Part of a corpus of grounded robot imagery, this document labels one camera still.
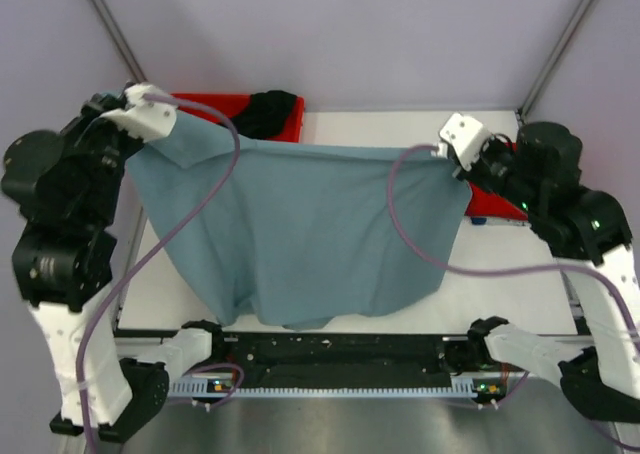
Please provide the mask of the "red t shirt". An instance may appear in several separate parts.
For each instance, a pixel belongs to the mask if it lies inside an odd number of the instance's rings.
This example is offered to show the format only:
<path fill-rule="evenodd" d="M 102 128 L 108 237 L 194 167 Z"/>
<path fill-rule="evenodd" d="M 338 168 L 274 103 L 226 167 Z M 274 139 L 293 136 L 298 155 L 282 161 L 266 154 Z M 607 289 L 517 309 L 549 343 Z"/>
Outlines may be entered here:
<path fill-rule="evenodd" d="M 466 215 L 472 218 L 496 217 L 513 221 L 528 220 L 527 208 L 522 206 L 515 194 L 490 194 L 470 184 L 472 199 Z"/>

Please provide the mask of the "red plastic bin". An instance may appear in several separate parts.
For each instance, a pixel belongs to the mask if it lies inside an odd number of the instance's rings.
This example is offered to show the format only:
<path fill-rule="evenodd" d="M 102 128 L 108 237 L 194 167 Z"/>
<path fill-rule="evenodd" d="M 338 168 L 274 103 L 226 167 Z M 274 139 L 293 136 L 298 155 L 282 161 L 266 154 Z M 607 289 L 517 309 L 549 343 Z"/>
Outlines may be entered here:
<path fill-rule="evenodd" d="M 196 102 L 217 109 L 230 120 L 248 104 L 250 95 L 251 94 L 173 93 L 173 96 L 178 99 Z M 268 139 L 269 141 L 289 143 L 298 143 L 300 141 L 305 101 L 302 97 L 297 97 L 298 99 L 294 110 L 289 115 L 281 133 L 274 138 Z"/>

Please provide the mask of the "aluminium frame rail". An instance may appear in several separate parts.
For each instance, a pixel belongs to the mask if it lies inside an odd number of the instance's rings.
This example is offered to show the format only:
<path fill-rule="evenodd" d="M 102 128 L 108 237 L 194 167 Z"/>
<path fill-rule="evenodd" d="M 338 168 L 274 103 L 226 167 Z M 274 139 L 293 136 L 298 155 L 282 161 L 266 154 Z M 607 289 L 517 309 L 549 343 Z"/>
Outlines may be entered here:
<path fill-rule="evenodd" d="M 171 338 L 116 338 L 119 358 L 134 358 L 146 362 L 164 362 L 178 351 Z"/>

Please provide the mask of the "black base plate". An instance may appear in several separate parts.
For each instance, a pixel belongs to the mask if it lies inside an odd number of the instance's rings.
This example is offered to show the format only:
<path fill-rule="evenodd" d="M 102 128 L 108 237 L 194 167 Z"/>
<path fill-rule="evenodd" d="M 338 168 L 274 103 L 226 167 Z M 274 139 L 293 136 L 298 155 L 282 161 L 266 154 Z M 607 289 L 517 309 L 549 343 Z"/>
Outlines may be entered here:
<path fill-rule="evenodd" d="M 501 370 L 464 336 L 418 334 L 227 333 L 211 360 L 240 366 L 245 388 L 448 387 L 456 375 Z"/>

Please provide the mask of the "blue grey t shirt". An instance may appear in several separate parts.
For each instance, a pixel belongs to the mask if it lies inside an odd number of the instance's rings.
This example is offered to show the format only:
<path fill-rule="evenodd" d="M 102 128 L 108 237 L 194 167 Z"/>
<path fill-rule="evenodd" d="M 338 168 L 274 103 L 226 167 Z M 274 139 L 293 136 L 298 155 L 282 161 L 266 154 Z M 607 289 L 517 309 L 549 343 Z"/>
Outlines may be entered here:
<path fill-rule="evenodd" d="M 452 165 L 397 148 L 302 145 L 231 134 L 179 113 L 126 164 L 149 221 L 224 325 L 317 328 L 384 316 L 441 285 L 420 252 L 450 256 L 471 199 Z"/>

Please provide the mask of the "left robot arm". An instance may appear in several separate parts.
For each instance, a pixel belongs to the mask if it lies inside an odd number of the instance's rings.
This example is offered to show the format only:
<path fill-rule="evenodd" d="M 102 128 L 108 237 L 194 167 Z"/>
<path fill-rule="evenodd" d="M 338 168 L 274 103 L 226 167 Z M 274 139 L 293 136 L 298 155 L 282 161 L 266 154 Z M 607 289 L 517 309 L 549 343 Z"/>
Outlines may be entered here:
<path fill-rule="evenodd" d="M 53 360 L 62 397 L 50 424 L 56 434 L 126 442 L 160 412 L 173 381 L 197 364 L 212 371 L 226 361 L 221 329 L 209 321 L 121 358 L 107 314 L 123 289 L 108 229 L 126 161 L 166 138 L 181 106 L 148 84 L 98 94 L 63 130 L 29 132 L 5 152 L 1 190 L 26 222 L 12 266 Z"/>

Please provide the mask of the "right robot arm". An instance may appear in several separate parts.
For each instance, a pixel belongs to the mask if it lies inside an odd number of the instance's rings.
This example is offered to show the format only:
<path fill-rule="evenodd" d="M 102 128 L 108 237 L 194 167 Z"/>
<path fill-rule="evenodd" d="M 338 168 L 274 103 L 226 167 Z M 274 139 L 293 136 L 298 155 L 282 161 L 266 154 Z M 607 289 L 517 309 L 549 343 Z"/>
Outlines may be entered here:
<path fill-rule="evenodd" d="M 621 204 L 580 182 L 583 144 L 565 126 L 522 126 L 509 145 L 469 116 L 454 115 L 439 137 L 456 176 L 523 211 L 554 258 L 550 270 L 569 280 L 592 344 L 563 345 L 493 316 L 468 331 L 476 368 L 524 369 L 557 386 L 593 421 L 639 421 L 639 283 L 632 234 Z"/>

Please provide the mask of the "black t shirt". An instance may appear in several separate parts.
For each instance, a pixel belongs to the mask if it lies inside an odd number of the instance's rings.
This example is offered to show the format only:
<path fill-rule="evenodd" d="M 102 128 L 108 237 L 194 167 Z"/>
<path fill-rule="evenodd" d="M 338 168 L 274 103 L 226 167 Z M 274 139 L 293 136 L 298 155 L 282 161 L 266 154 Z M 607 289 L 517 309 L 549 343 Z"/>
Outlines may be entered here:
<path fill-rule="evenodd" d="M 231 120 L 239 134 L 268 140 L 281 133 L 297 99 L 296 95 L 282 90 L 251 94 L 248 104 Z"/>

